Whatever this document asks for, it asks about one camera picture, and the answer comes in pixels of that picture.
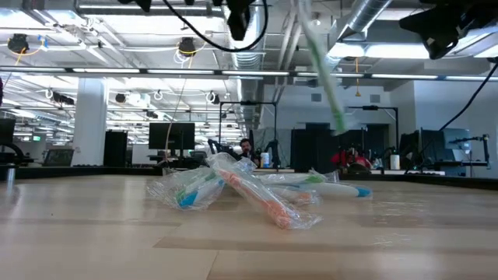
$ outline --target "black cable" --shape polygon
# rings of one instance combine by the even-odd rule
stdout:
[[[219,49],[221,51],[230,52],[230,53],[237,53],[237,52],[241,52],[241,51],[249,51],[251,48],[253,48],[254,46],[256,46],[261,41],[261,39],[263,39],[263,37],[265,36],[266,29],[268,28],[269,14],[268,14],[268,3],[266,2],[267,0],[262,0],[262,1],[263,1],[263,7],[265,9],[265,24],[263,25],[263,30],[261,31],[261,34],[259,35],[259,37],[254,42],[252,42],[248,46],[242,47],[240,49],[237,49],[237,48],[236,49],[231,49],[231,48],[228,48],[228,47],[220,46],[217,43],[214,43],[213,41],[211,41],[210,39],[208,39],[206,36],[202,35],[202,33],[200,33],[198,30],[196,30],[195,27],[191,23],[188,22],[188,20],[186,20],[183,16],[181,16],[173,8],[173,6],[167,0],[163,0],[164,4],[166,4],[166,6],[171,10],[171,12],[175,16],[177,16],[177,18],[180,19],[183,23],[185,23],[188,27],[190,27],[190,29],[192,31],[194,31],[194,33],[197,36],[201,37],[201,39],[203,39],[206,43],[212,45],[213,47],[215,47],[215,48],[217,48],[217,49]]]
[[[489,72],[488,76],[484,79],[484,81],[481,83],[481,85],[479,86],[479,88],[475,91],[474,94],[472,94],[471,99],[467,102],[467,104],[465,105],[465,107],[463,109],[461,109],[461,111],[458,112],[458,114],[456,114],[454,117],[452,117],[445,125],[443,125],[443,127],[440,128],[439,131],[443,131],[448,125],[450,125],[454,120],[458,119],[470,107],[470,105],[472,104],[472,102],[474,101],[474,99],[481,92],[482,88],[484,88],[484,86],[486,85],[486,83],[488,83],[489,79],[491,79],[491,76],[493,76],[493,74],[494,74],[494,72],[496,71],[497,68],[498,68],[498,63],[495,64],[495,66],[493,67],[493,69],[491,69],[491,72]],[[435,138],[436,137],[433,137],[432,139],[430,139],[429,142],[427,142],[427,144],[425,146],[423,146],[422,150],[419,152],[419,156],[422,155],[423,152],[429,147],[429,145],[434,142]],[[405,170],[405,174],[407,174],[409,172],[409,170],[412,168],[414,160],[415,160],[415,157],[413,156],[412,160],[410,160],[410,164],[408,165],[408,167]]]

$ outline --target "paper towel roll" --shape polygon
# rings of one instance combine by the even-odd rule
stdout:
[[[391,170],[400,170],[399,155],[391,155]]]

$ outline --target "red object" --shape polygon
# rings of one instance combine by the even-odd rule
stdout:
[[[359,163],[359,164],[365,166],[366,168],[372,168],[372,165],[370,164],[370,162],[368,161],[368,159],[365,159],[362,156],[357,156],[356,157],[356,163]]]
[[[344,166],[344,167],[347,167],[348,166],[348,163],[352,162],[352,157],[349,156],[348,158],[346,158],[346,151],[342,151],[342,152],[338,152],[336,153],[331,161],[335,164],[335,165],[339,165],[340,166]],[[355,163],[359,163],[367,168],[371,168],[372,165],[370,164],[370,162],[368,161],[368,159],[362,157],[362,156],[357,156],[355,158]]]
[[[335,165],[341,164],[341,166],[347,166],[347,164],[348,164],[348,161],[346,160],[346,157],[345,157],[345,151],[341,151],[341,152],[336,153],[332,157],[331,161]]]

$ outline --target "man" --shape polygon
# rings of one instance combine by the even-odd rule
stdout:
[[[260,166],[259,163],[261,162],[261,158],[257,157],[251,147],[251,142],[249,139],[244,138],[240,140],[240,147],[242,148],[242,155],[243,157],[247,157],[250,159],[254,164],[256,164],[258,167]]]

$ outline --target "black speaker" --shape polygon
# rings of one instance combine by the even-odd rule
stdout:
[[[125,167],[127,144],[127,132],[107,131],[106,144],[103,151],[103,164],[108,167]]]

